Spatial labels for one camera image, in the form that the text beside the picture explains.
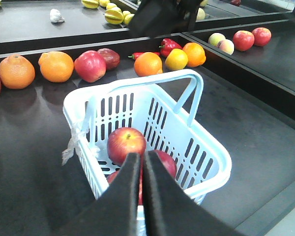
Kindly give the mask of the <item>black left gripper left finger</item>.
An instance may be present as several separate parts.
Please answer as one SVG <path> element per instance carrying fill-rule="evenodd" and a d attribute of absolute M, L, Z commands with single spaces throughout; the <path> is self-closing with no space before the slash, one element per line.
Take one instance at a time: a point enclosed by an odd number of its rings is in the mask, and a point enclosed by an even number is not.
<path fill-rule="evenodd" d="M 58 236 L 135 236 L 141 159 L 130 153 L 107 190 L 76 218 L 56 231 Z"/>

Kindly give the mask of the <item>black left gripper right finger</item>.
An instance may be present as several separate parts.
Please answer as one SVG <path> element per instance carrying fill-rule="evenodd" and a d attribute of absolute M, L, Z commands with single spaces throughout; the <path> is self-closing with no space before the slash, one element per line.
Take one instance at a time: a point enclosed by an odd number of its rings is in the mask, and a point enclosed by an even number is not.
<path fill-rule="evenodd" d="M 143 204 L 148 236 L 239 236 L 190 199 L 155 151 L 143 162 Z"/>

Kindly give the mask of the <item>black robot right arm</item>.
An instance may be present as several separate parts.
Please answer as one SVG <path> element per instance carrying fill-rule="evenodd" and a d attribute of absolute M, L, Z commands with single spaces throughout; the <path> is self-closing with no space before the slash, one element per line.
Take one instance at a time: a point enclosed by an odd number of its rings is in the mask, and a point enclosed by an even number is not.
<path fill-rule="evenodd" d="M 134 36 L 156 37 L 195 21 L 198 0 L 144 0 L 129 28 Z M 239 236 L 191 199 L 204 195 L 230 177 L 226 173 L 213 183 L 203 182 L 191 191 L 182 190 L 166 172 L 158 155 L 148 152 L 143 163 L 143 196 L 149 236 Z"/>

